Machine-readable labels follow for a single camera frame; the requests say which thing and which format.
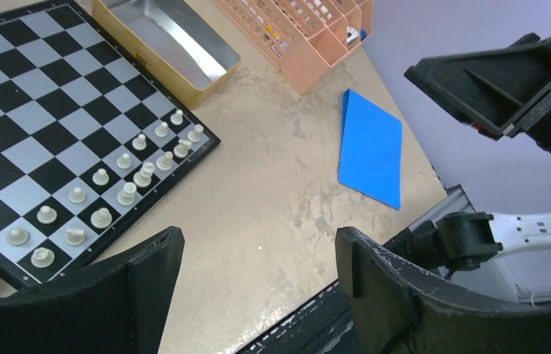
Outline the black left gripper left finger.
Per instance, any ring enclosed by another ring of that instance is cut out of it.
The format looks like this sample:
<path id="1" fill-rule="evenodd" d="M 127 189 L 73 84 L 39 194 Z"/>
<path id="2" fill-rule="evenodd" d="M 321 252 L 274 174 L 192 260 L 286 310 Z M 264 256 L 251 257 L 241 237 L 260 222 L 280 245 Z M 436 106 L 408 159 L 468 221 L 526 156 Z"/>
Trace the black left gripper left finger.
<path id="1" fill-rule="evenodd" d="M 171 226 L 41 285 L 0 297 L 0 353 L 157 353 L 181 268 Z"/>

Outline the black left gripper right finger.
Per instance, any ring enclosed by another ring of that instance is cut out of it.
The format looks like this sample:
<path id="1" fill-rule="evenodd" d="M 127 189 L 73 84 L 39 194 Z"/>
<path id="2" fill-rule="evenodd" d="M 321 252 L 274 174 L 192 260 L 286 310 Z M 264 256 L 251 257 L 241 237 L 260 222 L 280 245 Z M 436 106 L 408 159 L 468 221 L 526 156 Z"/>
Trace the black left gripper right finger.
<path id="1" fill-rule="evenodd" d="M 469 291 L 351 226 L 335 247 L 363 353 L 551 353 L 551 308 Z"/>

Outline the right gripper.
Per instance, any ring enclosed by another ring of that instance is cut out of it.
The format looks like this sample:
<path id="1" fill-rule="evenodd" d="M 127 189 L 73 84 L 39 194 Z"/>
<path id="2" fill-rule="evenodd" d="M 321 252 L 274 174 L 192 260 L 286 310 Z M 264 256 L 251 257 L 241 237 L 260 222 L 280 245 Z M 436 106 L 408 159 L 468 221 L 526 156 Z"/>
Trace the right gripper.
<path id="1" fill-rule="evenodd" d="M 551 153 L 551 37 L 423 58 L 405 78 L 455 120 L 498 140 L 526 134 Z"/>

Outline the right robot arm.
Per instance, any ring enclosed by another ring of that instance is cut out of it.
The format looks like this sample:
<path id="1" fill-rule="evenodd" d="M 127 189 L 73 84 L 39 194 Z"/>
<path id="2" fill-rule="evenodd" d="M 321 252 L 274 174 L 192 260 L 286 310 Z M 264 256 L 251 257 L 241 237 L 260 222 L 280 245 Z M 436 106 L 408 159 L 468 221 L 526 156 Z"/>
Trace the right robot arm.
<path id="1" fill-rule="evenodd" d="M 455 120 L 490 139 L 529 136 L 551 154 L 551 37 L 505 49 L 424 58 L 406 78 Z M 551 305 L 478 294 L 441 277 L 486 261 L 551 251 L 551 213 L 447 214 L 376 243 L 336 233 L 339 285 L 362 353 L 551 353 Z"/>

